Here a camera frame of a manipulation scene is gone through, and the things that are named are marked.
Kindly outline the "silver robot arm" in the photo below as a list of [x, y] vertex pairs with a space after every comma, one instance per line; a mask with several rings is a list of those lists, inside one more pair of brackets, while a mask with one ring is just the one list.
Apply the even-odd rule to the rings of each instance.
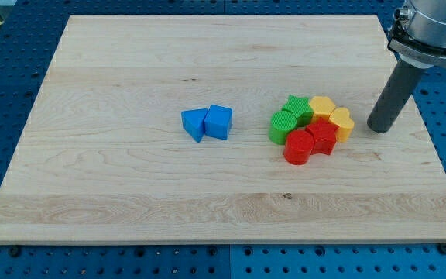
[[391, 51], [415, 67], [446, 68], [446, 0], [406, 0], [393, 18]]

